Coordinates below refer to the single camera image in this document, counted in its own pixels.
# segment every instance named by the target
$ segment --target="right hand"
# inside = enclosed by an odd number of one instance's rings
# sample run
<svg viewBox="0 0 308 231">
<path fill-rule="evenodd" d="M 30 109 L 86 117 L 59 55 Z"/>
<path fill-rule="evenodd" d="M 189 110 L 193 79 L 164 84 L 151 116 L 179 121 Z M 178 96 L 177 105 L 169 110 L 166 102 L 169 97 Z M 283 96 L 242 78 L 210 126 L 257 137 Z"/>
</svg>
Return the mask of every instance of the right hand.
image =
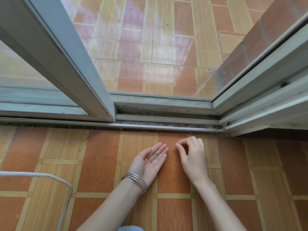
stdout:
<svg viewBox="0 0 308 231">
<path fill-rule="evenodd" d="M 188 155 L 183 145 L 188 145 Z M 188 178 L 195 185 L 199 181 L 205 181 L 208 177 L 207 158 L 202 139 L 195 136 L 178 141 L 176 147 L 181 156 L 181 163 Z"/>
</svg>

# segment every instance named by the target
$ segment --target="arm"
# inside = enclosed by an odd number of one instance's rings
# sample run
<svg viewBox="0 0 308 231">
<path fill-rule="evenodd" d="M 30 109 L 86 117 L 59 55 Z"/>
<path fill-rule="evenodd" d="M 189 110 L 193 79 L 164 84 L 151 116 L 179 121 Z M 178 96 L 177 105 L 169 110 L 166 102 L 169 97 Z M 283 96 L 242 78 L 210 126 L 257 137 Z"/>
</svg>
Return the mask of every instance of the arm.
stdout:
<svg viewBox="0 0 308 231">
<path fill-rule="evenodd" d="M 188 145 L 188 155 L 182 146 L 184 144 Z M 183 169 L 205 202 L 217 230 L 247 231 L 208 177 L 202 139 L 192 136 L 175 145 L 181 155 Z"/>
<path fill-rule="evenodd" d="M 148 188 L 165 162 L 167 151 L 167 145 L 162 143 L 143 150 L 134 158 L 128 172 L 140 176 Z M 137 182 L 124 178 L 77 231 L 118 230 L 142 193 L 142 187 Z"/>
</svg>

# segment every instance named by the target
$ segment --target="glass pane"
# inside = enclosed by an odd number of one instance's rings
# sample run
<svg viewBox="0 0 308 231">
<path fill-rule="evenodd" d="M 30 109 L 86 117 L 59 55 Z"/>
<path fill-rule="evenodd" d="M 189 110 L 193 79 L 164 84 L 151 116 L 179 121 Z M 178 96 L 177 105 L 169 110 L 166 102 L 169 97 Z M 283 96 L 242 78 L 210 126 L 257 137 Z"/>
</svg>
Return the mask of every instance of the glass pane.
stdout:
<svg viewBox="0 0 308 231">
<path fill-rule="evenodd" d="M 211 99 L 273 0 L 61 0 L 108 90 Z"/>
<path fill-rule="evenodd" d="M 0 41 L 0 98 L 18 100 L 21 103 L 40 103 L 52 99 L 61 104 L 70 103 L 77 106 L 63 92 L 38 73 L 18 54 Z"/>
</svg>

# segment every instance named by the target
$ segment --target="left hand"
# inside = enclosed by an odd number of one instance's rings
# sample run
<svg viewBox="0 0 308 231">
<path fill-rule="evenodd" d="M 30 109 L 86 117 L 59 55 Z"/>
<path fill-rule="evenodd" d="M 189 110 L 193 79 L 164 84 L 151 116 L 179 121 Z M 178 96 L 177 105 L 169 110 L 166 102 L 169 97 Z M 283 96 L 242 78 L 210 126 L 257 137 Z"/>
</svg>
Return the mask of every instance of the left hand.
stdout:
<svg viewBox="0 0 308 231">
<path fill-rule="evenodd" d="M 133 159 L 128 172 L 137 174 L 149 187 L 165 162 L 168 150 L 167 145 L 163 143 L 144 149 Z"/>
</svg>

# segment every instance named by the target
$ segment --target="hand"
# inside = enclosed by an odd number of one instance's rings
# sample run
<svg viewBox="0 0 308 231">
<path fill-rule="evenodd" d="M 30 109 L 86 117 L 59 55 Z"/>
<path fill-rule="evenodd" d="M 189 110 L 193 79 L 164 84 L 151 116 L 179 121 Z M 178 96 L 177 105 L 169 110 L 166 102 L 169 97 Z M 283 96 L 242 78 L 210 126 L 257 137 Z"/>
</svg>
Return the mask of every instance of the hand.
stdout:
<svg viewBox="0 0 308 231">
<path fill-rule="evenodd" d="M 189 148 L 188 155 L 183 147 L 185 144 Z M 175 145 L 181 155 L 183 169 L 191 182 L 195 185 L 196 182 L 207 180 L 207 158 L 202 139 L 192 136 L 178 141 Z"/>
<path fill-rule="evenodd" d="M 162 143 L 144 149 L 133 159 L 128 171 L 141 177 L 149 187 L 165 162 L 168 150 Z"/>
</svg>

